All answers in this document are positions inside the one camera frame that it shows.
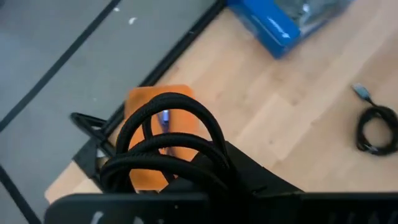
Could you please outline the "blue product box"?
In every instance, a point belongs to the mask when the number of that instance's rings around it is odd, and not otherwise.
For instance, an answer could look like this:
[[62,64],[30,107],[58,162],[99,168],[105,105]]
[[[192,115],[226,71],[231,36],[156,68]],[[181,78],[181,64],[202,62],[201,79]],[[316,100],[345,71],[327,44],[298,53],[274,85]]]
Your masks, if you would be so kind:
[[353,1],[226,0],[226,3],[270,54],[281,58]]

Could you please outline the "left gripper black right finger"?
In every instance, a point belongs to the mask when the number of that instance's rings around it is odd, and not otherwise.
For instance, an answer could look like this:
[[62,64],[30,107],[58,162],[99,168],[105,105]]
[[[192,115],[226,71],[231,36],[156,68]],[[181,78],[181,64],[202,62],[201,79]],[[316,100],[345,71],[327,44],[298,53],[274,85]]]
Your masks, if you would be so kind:
[[398,224],[398,192],[304,192],[225,144],[236,190],[217,224]]

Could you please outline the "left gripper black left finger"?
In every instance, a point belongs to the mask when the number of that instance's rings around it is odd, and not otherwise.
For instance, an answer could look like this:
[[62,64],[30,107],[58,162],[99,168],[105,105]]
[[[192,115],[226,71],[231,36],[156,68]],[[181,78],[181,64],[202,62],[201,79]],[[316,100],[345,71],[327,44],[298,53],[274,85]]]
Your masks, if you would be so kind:
[[202,224],[208,211],[207,189],[173,184],[157,194],[67,195],[49,206],[45,224]]

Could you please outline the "black frame bracket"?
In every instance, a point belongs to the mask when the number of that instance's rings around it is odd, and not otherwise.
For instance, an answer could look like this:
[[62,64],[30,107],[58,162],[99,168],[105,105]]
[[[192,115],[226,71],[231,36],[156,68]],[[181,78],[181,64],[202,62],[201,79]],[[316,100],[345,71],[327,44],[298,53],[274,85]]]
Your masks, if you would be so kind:
[[102,190],[99,177],[99,165],[97,152],[103,152],[105,157],[114,155],[114,146],[108,141],[113,131],[123,120],[122,110],[117,110],[109,119],[100,119],[82,113],[72,113],[70,119],[73,124],[88,135],[89,140],[74,155],[73,161]]

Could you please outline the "translucent orange bin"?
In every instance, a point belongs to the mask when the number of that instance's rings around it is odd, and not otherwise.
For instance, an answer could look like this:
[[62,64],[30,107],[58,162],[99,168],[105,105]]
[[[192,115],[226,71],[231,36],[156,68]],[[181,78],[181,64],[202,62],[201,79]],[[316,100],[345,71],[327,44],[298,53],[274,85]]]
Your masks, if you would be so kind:
[[[193,97],[192,89],[186,85],[138,87],[128,93],[125,101],[124,117],[130,117],[153,97],[165,92],[176,92]],[[171,132],[196,134],[198,127],[198,119],[193,114],[183,110],[170,111]],[[197,154],[196,150],[185,147],[173,147],[172,152],[175,157],[186,161],[191,161]],[[168,184],[162,173],[156,170],[135,169],[130,171],[129,176],[132,185],[137,191],[162,190]]]

